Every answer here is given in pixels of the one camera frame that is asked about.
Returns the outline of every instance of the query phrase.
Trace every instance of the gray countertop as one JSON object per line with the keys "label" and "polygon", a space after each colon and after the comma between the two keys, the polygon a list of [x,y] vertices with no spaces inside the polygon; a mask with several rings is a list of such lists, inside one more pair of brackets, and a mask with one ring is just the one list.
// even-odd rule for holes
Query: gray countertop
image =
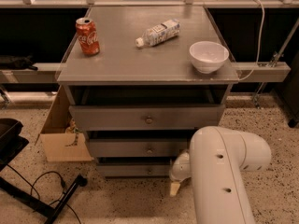
{"label": "gray countertop", "polygon": [[[89,17],[96,24],[101,51],[85,56],[76,41],[66,63],[62,64],[60,84],[228,84],[238,81],[229,61],[210,75],[199,73],[191,64],[191,44],[220,43],[201,6],[92,7]],[[178,37],[152,48],[135,46],[135,40],[147,28],[173,18],[180,21]]]}

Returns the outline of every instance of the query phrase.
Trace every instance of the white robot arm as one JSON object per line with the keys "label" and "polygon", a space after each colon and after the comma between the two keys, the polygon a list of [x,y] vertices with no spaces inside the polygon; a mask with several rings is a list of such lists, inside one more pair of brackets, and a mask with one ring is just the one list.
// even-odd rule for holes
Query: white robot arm
{"label": "white robot arm", "polygon": [[265,170],[271,161],[268,144],[253,133],[205,127],[192,137],[170,170],[173,187],[192,178],[197,222],[255,223],[240,171]]}

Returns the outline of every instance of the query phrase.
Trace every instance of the red soda can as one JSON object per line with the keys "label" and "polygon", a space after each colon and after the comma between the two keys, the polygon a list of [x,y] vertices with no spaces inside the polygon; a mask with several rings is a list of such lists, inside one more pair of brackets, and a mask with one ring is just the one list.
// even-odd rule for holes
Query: red soda can
{"label": "red soda can", "polygon": [[84,54],[94,55],[100,52],[100,44],[97,40],[96,28],[92,19],[77,19],[76,30],[78,34],[78,42],[80,43]]}

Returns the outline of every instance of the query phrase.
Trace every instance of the concrete floor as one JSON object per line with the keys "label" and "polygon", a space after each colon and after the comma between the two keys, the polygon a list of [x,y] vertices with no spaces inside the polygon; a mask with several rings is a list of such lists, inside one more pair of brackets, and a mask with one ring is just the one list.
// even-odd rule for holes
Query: concrete floor
{"label": "concrete floor", "polygon": [[[242,172],[256,223],[299,223],[299,127],[288,127],[290,116],[275,94],[263,96],[260,101],[262,109],[256,109],[248,96],[229,96],[220,126],[256,133],[271,147],[273,158],[266,171]],[[21,136],[30,141],[10,165],[30,183],[50,170],[59,172],[67,185],[78,174],[87,177],[88,185],[78,188],[68,202],[81,223],[196,223],[190,180],[183,183],[177,197],[170,198],[168,178],[104,179],[92,161],[47,162],[38,134],[48,113],[47,105],[10,105],[0,111],[0,118],[21,121]],[[30,187],[8,167],[0,176],[30,191]],[[40,178],[36,189],[44,203],[57,200],[62,193],[60,181],[54,174]],[[3,191],[0,193],[0,224],[45,222],[37,212]],[[55,223],[79,222],[65,207]]]}

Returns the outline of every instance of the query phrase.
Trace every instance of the bowl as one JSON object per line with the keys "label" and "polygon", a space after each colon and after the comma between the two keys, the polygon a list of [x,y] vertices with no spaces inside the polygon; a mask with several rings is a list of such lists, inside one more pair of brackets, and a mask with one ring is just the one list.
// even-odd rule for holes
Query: bowl
{"label": "bowl", "polygon": [[204,74],[219,70],[229,57],[227,48],[211,41],[194,43],[190,46],[189,53],[192,65]]}

